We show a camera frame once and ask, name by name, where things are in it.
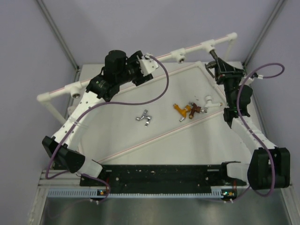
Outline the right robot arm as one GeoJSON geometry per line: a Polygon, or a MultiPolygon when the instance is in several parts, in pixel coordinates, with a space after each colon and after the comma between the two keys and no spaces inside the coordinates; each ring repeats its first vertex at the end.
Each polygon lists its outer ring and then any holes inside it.
{"type": "Polygon", "coordinates": [[[246,75],[243,69],[231,66],[216,57],[214,63],[215,81],[223,85],[227,107],[224,120],[244,142],[252,157],[249,164],[231,162],[219,173],[223,185],[231,185],[236,178],[247,182],[254,191],[287,188],[290,185],[290,152],[279,148],[268,140],[253,123],[248,105],[253,94],[249,84],[253,79],[266,79],[255,69],[246,75]]]}

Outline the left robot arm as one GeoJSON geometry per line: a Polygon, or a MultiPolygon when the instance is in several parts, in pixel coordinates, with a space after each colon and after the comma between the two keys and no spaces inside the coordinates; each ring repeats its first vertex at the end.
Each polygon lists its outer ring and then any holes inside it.
{"type": "Polygon", "coordinates": [[[158,61],[141,51],[128,57],[124,51],[112,50],[105,57],[104,66],[92,78],[80,103],[62,127],[52,136],[45,136],[42,145],[52,162],[56,162],[70,173],[90,176],[96,186],[106,182],[106,174],[98,162],[77,151],[85,129],[98,113],[101,106],[113,105],[112,98],[120,87],[132,82],[135,86],[153,79],[152,73],[158,68],[158,61]]]}

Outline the dark grey faucet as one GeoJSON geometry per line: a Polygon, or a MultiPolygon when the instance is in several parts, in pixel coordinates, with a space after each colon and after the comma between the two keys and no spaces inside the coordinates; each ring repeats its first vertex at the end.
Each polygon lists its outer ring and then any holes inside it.
{"type": "Polygon", "coordinates": [[[215,50],[211,50],[209,54],[212,56],[213,61],[209,62],[208,64],[205,64],[205,69],[210,74],[210,76],[215,79],[215,75],[218,73],[220,69],[219,57],[216,54],[215,50]]]}

